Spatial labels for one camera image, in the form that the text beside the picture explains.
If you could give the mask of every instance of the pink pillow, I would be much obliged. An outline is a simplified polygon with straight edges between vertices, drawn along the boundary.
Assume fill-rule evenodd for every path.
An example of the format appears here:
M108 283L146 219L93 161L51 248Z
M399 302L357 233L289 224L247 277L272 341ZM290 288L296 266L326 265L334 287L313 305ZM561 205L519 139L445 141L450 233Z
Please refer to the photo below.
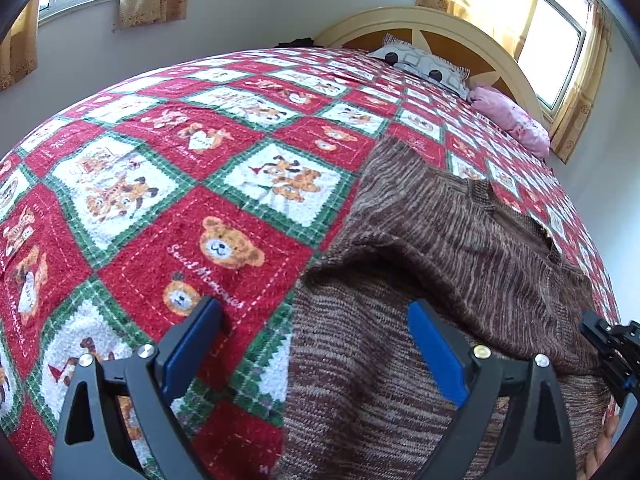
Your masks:
M540 160L549 155L548 132L506 95L492 86L478 84L467 99L473 108L500 126L531 155Z

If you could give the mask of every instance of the bear ear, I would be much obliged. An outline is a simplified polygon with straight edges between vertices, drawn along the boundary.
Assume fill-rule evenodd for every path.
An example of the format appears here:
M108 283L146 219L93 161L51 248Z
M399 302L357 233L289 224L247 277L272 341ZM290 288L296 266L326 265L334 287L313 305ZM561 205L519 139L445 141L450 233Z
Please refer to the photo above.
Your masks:
M260 249L253 248L249 252L247 263L253 267L261 267L264 263L264 253Z
M214 229L219 225L224 225L224 222L220 218L216 218L215 216L207 216L202 221L202 227L204 227L207 231Z

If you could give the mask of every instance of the silver bolt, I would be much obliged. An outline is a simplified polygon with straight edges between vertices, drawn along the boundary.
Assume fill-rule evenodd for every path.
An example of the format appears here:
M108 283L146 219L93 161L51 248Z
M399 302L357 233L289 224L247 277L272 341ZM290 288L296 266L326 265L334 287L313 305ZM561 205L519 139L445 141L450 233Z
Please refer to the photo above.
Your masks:
M474 347L474 355L478 359L488 359L491 357L491 350L484 345L478 345Z
M86 368L93 362L94 362L94 356L92 356L91 354L82 354L78 359L78 364L83 368Z
M549 366L549 363L551 361L549 361L549 358L544 355L544 354L538 354L536 355L536 364L540 367L540 368L546 368Z
M140 348L138 348L138 355L143 359L146 359L147 357L151 357L155 351L156 348L153 345L147 343L146 345L142 345Z

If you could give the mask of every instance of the bedspread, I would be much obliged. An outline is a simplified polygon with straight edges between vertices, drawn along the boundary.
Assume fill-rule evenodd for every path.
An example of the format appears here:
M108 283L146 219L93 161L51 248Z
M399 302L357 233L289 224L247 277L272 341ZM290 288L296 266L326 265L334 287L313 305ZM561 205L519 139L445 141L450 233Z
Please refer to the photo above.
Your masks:
M129 356L201 295L222 333L172 404L219 480L282 446L290 291L340 229L376 140L488 178L552 235L617 317L552 172L453 95L357 51L246 51L155 70L60 112L0 162L0 426L38 478L78 357ZM136 452L158 476L130 403Z

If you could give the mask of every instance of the headboard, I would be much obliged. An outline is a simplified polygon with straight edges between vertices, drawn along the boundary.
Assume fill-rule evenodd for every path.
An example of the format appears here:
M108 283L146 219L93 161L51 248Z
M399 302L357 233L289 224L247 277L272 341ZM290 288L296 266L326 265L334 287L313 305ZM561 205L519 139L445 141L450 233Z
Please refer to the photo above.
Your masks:
M366 10L324 30L316 37L316 43L372 52L382 46L386 33L468 68L470 80L494 86L535 120L543 121L536 93L513 57L475 25L440 10L424 7Z

